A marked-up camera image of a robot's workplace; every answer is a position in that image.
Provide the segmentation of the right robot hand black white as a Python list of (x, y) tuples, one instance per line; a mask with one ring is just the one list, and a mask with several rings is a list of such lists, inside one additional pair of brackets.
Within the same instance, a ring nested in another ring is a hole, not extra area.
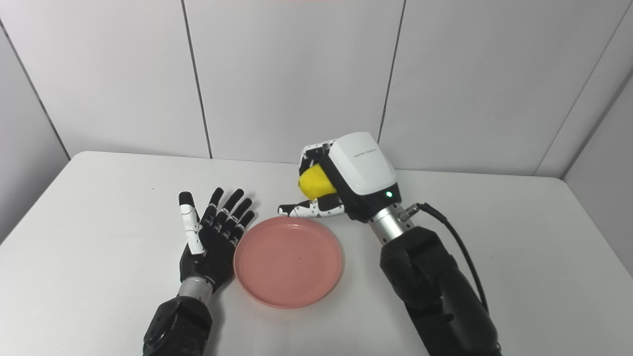
[(298, 186), (306, 200), (282, 204), (288, 217), (332, 217), (347, 214), (368, 223), (385, 208), (402, 203), (393, 165), (368, 132), (305, 146)]

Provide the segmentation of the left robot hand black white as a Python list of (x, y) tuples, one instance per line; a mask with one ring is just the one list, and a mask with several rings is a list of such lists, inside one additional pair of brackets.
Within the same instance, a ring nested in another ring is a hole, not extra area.
[(188, 191), (179, 194), (181, 218), (187, 245), (180, 260), (180, 280), (201, 277), (217, 292), (234, 275), (233, 261), (237, 245), (249, 223), (255, 218), (253, 201), (243, 189), (236, 189), (224, 204), (224, 190), (217, 187), (202, 216)]

